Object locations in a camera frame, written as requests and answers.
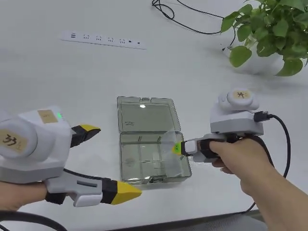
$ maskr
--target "clear plastic box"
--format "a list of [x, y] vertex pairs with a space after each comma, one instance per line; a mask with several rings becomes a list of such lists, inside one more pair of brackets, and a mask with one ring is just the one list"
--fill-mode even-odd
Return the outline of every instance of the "clear plastic box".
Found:
[[187, 157], [175, 155], [170, 162], [161, 150], [183, 141], [172, 99], [118, 97], [117, 106], [122, 181], [181, 182], [192, 175]]

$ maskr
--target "paper sticker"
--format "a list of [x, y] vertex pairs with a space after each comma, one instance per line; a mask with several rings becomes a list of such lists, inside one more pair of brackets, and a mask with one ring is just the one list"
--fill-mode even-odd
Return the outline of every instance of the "paper sticker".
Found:
[[242, 99], [249, 99], [250, 98], [250, 91], [248, 90], [235, 90], [233, 92], [233, 97], [238, 100]]
[[52, 110], [38, 110], [38, 114], [44, 124], [58, 123], [58, 120], [54, 116]]
[[0, 129], [0, 145], [17, 153], [22, 153], [27, 147], [28, 140], [20, 135], [7, 130]]
[[176, 144], [173, 146], [172, 152], [173, 152], [174, 154], [181, 155], [181, 142], [180, 142], [180, 143], [176, 143]]

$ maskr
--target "power strip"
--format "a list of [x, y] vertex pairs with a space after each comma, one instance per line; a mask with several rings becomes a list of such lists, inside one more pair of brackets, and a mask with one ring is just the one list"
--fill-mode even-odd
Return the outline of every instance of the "power strip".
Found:
[[64, 31], [61, 35], [61, 40], [146, 50], [144, 44], [137, 40], [132, 40], [128, 38], [119, 39], [103, 35], [81, 33], [74, 31]]

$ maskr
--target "person's hand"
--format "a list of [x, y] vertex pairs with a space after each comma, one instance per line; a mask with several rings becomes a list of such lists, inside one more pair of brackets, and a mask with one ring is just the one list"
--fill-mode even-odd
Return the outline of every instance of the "person's hand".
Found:
[[213, 163], [221, 171], [235, 174], [241, 180], [244, 193], [250, 194], [251, 185], [275, 171], [263, 147], [251, 139], [236, 143], [211, 142], [210, 149], [221, 159]]
[[18, 210], [21, 206], [42, 201], [47, 189], [44, 183], [10, 184], [0, 182], [0, 210]]

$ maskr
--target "white desk surface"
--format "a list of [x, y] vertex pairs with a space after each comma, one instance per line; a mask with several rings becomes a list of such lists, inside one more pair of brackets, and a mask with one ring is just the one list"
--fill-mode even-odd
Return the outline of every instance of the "white desk surface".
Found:
[[[227, 15], [243, 1], [185, 2]], [[117, 96], [172, 98], [181, 131], [191, 139], [210, 131], [210, 108], [220, 92], [252, 86], [261, 109], [286, 122], [293, 155], [288, 179], [308, 193], [307, 70], [282, 80], [238, 74], [220, 49], [221, 43], [230, 42], [232, 32], [195, 34], [165, 19], [150, 0], [1, 0], [0, 5], [1, 109], [21, 113], [56, 104], [72, 126], [88, 123], [102, 128], [71, 150], [68, 169], [120, 179]], [[219, 19], [172, 7], [186, 24], [204, 31], [220, 28]], [[136, 38], [146, 43], [147, 50], [65, 42], [59, 40], [64, 30]], [[286, 142], [280, 125], [267, 122], [263, 138], [282, 172]], [[191, 166], [192, 177], [182, 184], [145, 190], [121, 205], [74, 208], [67, 198], [62, 206], [40, 202], [21, 211], [52, 218], [69, 230], [98, 231], [240, 212], [251, 205], [235, 176], [211, 166]], [[4, 224], [12, 230], [49, 230]]]

